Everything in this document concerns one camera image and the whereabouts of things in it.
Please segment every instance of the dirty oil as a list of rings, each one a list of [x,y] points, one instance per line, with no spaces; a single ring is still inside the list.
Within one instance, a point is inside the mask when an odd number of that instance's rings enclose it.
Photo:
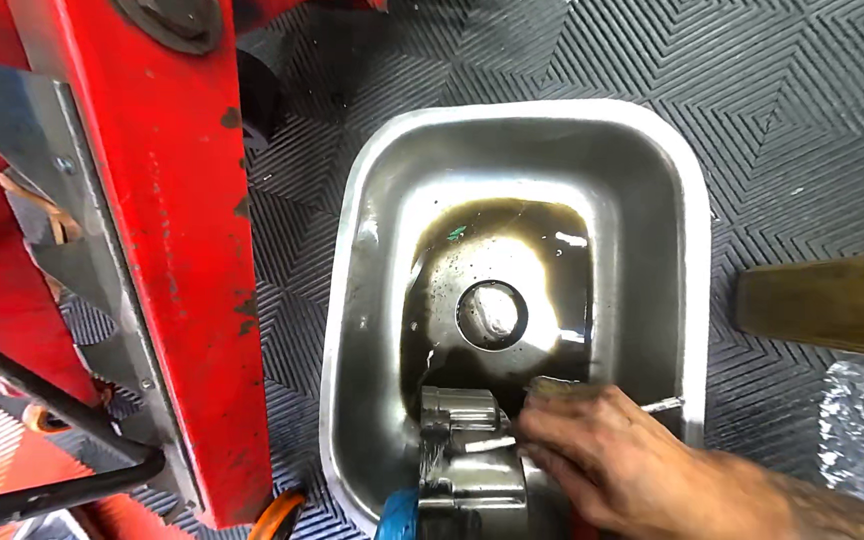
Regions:
[[[562,330],[548,350],[533,347],[525,339],[504,350],[482,350],[462,338],[455,310],[463,291],[454,282],[487,282],[508,275],[488,264],[487,257],[464,251],[463,245],[493,240],[521,242],[540,264],[544,297]],[[400,390],[410,415],[418,419],[423,385],[486,388],[503,411],[516,416],[533,377],[575,381],[589,377],[592,321],[587,311],[593,287],[592,256],[588,226],[574,209],[520,199],[468,202],[439,215],[416,246],[413,264],[420,270],[406,293],[400,342]],[[496,263],[515,261],[506,257]],[[434,277],[434,268],[447,270]],[[454,282],[441,282],[443,279]],[[508,278],[502,281],[519,290],[530,285]],[[534,306],[526,303],[526,308],[528,324],[537,324]]]

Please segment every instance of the rust spot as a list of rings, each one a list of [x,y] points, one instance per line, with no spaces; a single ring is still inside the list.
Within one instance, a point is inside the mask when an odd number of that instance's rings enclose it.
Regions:
[[[230,106],[228,109],[225,110],[225,114],[222,115],[219,123],[222,124],[222,128],[228,128],[231,130],[234,130],[235,128],[241,128],[242,114],[239,113],[238,108]]]
[[[249,219],[249,195],[243,196],[242,200],[235,204],[232,215]]]
[[[248,334],[255,325],[256,321],[253,320],[242,321],[242,324],[239,325],[239,336],[245,336]]]
[[[258,318],[258,304],[256,303],[256,291],[251,291],[248,298],[232,309],[235,313],[242,313],[246,317]]]

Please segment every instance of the black diamond pattern mat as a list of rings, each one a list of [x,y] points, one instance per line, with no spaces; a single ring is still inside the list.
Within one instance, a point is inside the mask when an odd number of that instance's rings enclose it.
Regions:
[[[332,253],[359,148],[424,107],[610,97],[675,126],[712,207],[706,445],[817,479],[840,353],[739,333],[730,299],[744,268],[864,253],[864,0],[304,4],[239,46],[285,98],[270,148],[246,157],[274,483],[311,493],[293,538],[361,537],[318,461]]]

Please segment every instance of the finger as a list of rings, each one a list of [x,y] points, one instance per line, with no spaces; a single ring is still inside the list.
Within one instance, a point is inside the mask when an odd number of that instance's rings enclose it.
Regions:
[[[569,418],[582,416],[581,404],[582,399],[562,399],[531,394],[525,398],[525,407],[528,409],[537,409]]]
[[[602,492],[570,460],[539,445],[527,445],[524,450],[535,466],[558,482],[582,519],[596,527],[618,528],[618,515],[609,507]]]
[[[615,385],[606,386],[597,399],[583,401],[578,407],[582,410],[582,417],[588,422],[613,430],[628,430],[635,424],[660,425],[652,415],[642,410],[642,407]]]
[[[602,445],[588,422],[529,408],[518,415],[516,425],[522,436],[558,451],[586,471],[601,469]]]

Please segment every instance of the screw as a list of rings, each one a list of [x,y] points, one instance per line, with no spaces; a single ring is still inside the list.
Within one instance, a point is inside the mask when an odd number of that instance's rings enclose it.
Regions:
[[[53,160],[53,165],[58,172],[64,174],[73,174],[75,173],[75,163],[72,162],[72,159],[65,157],[64,155],[56,155]]]

